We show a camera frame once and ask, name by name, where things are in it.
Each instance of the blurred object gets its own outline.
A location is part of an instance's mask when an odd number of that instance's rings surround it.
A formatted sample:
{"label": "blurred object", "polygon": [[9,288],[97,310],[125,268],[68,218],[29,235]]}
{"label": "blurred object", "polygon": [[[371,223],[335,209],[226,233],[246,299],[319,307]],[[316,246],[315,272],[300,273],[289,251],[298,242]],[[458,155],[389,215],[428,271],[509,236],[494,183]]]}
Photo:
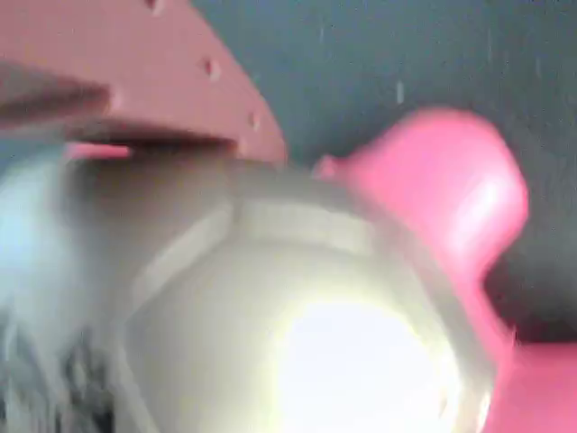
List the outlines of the blurred object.
{"label": "blurred object", "polygon": [[572,432],[577,346],[517,345],[482,279],[527,219],[527,188],[497,130],[436,108],[409,116],[351,157],[325,157],[334,179],[391,212],[428,245],[499,368],[483,432]]}
{"label": "blurred object", "polygon": [[10,0],[0,26],[5,132],[92,143],[177,136],[285,159],[266,102],[185,0]]}

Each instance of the pink toy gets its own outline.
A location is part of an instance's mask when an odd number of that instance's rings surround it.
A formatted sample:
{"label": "pink toy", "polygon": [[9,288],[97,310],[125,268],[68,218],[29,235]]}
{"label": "pink toy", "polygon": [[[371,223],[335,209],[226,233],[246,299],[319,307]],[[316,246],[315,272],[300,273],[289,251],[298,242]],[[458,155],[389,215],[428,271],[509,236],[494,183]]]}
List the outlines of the pink toy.
{"label": "pink toy", "polygon": [[350,158],[325,157],[317,171],[402,220],[451,278],[499,368],[483,431],[574,432],[577,349],[516,345],[482,288],[527,219],[527,187],[497,130],[476,115],[429,109]]}
{"label": "pink toy", "polygon": [[187,0],[8,0],[0,128],[100,143],[154,135],[284,161],[266,102]]}

